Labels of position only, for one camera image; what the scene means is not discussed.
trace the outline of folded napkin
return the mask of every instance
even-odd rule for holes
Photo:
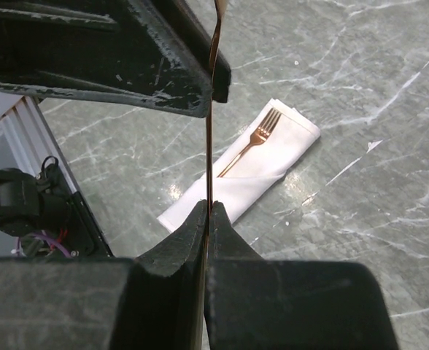
[[[229,219],[234,223],[272,184],[320,137],[320,129],[296,109],[271,99],[246,131],[213,164],[217,176],[249,144],[250,135],[260,125],[271,108],[282,113],[270,137],[254,146],[222,178],[213,180],[213,197],[223,202]],[[206,174],[195,181],[184,195],[158,217],[170,232],[187,218],[195,204],[206,199]]]

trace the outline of copper fork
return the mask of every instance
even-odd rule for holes
[[[269,110],[268,114],[263,118],[260,125],[255,129],[255,131],[250,135],[249,144],[229,163],[228,166],[224,168],[223,171],[217,177],[225,176],[228,171],[247,153],[249,149],[254,146],[260,146],[264,144],[268,137],[270,137],[274,128],[276,127],[279,118],[281,117],[281,112],[275,108]]]

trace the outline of white napkin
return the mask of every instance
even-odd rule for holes
[[[213,164],[217,176],[249,144],[250,134],[260,125],[271,108],[283,115],[270,137],[254,146],[222,178],[213,180],[213,197],[223,202],[234,223],[272,184],[320,137],[320,129],[296,109],[271,99],[246,131]],[[158,217],[170,232],[185,221],[195,204],[206,199],[206,174],[195,181],[184,195]]]

